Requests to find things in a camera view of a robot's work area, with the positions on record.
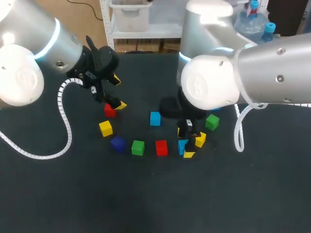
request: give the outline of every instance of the water bottle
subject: water bottle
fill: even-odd
[[[263,34],[257,34],[250,39],[258,45],[279,39],[279,36],[274,34],[275,30],[276,25],[274,23],[267,23]]]
[[[269,19],[265,15],[257,13],[259,7],[258,1],[251,1],[250,6],[251,12],[249,16],[246,15],[246,12],[241,12],[234,25],[237,32],[249,39],[254,37],[256,34],[262,35],[266,23],[269,23]]]
[[[272,41],[274,37],[274,32],[276,30],[276,25],[274,23],[267,23],[264,29],[264,33],[261,37],[261,40],[266,43]]]

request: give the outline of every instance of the blue block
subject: blue block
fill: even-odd
[[[178,151],[179,155],[184,156],[185,153],[185,145],[188,142],[188,140],[179,140],[178,141]]]
[[[118,152],[118,153],[122,153],[125,151],[125,148],[126,148],[126,141],[119,137],[119,136],[116,136],[114,137],[112,140],[111,140],[111,146],[112,148]]]
[[[158,112],[151,112],[150,114],[150,125],[160,126],[161,125],[161,115]]]

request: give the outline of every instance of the bottle cap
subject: bottle cap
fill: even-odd
[[[256,10],[259,7],[259,2],[258,1],[251,1],[250,3],[252,10]]]
[[[275,23],[266,23],[266,27],[264,29],[266,33],[274,33],[275,30],[276,30]]]

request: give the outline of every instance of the wooden floor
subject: wooden floor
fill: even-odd
[[[66,0],[36,0],[37,3],[72,33],[84,44],[86,35],[90,36],[97,47],[107,45],[104,23],[94,16],[91,7],[81,4],[69,3]],[[98,18],[102,17],[99,0],[70,0],[73,2],[86,2],[95,9]]]

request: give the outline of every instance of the cube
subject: cube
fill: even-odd
[[[211,114],[207,119],[205,123],[205,127],[214,131],[218,125],[219,125],[219,118]]]
[[[178,151],[179,155],[184,156],[185,153],[185,145],[188,143],[188,140],[179,140],[178,141]]]
[[[150,114],[150,125],[160,126],[161,125],[161,115],[159,112],[151,112]]]
[[[112,148],[118,152],[118,153],[122,153],[125,151],[125,148],[126,148],[126,141],[119,137],[119,136],[116,136],[114,137],[112,140],[111,140],[111,146]]]
[[[105,112],[105,117],[107,118],[115,118],[117,115],[117,111],[112,109],[110,104],[108,103],[105,104],[104,112]]]
[[[156,154],[157,156],[167,156],[168,155],[168,148],[166,140],[156,141]]]
[[[199,148],[201,148],[206,140],[206,133],[201,132],[201,137],[196,137],[195,138],[195,145]]]
[[[142,141],[134,141],[132,144],[132,154],[143,156],[145,151],[145,143]]]
[[[195,154],[195,152],[185,152],[184,158],[191,159],[194,154]]]
[[[107,136],[113,134],[112,127],[111,127],[110,122],[108,120],[100,123],[99,127],[101,128],[101,132],[102,132],[104,137],[107,137]]]

